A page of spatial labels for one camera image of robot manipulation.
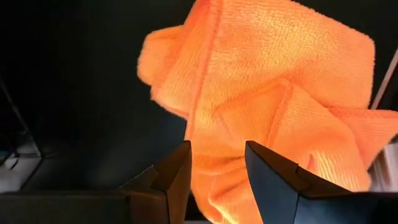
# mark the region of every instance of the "black plastic part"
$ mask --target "black plastic part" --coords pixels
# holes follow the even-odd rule
[[[352,193],[252,141],[245,158],[264,223],[396,223],[398,194]]]
[[[19,192],[0,195],[1,224],[184,223],[190,191],[191,147],[112,191]]]

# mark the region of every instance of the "towel fold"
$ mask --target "towel fold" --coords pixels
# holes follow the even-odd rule
[[[192,190],[213,223],[261,223],[244,143],[257,141],[350,190],[367,190],[398,132],[367,110],[372,40],[287,0],[197,0],[184,25],[149,34],[138,76],[187,120]]]

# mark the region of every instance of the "cloth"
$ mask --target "cloth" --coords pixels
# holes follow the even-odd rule
[[[187,120],[203,214],[262,223],[246,140],[344,188],[368,189],[367,168],[398,131],[396,112],[367,110],[373,65],[369,37],[296,2],[197,0],[184,25],[147,36],[138,76]]]

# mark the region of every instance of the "microfiber towel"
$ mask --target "microfiber towel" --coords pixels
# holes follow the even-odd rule
[[[353,191],[395,133],[398,115],[368,110],[372,40],[288,0],[197,0],[184,25],[149,34],[138,76],[187,120],[191,187],[213,223],[261,223],[246,140]]]

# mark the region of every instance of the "dark background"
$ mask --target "dark background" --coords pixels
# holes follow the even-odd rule
[[[376,43],[374,94],[398,46],[396,0],[301,0]],[[178,146],[185,121],[136,76],[144,37],[192,0],[20,0],[1,7],[0,74],[47,158],[25,189],[112,189]]]

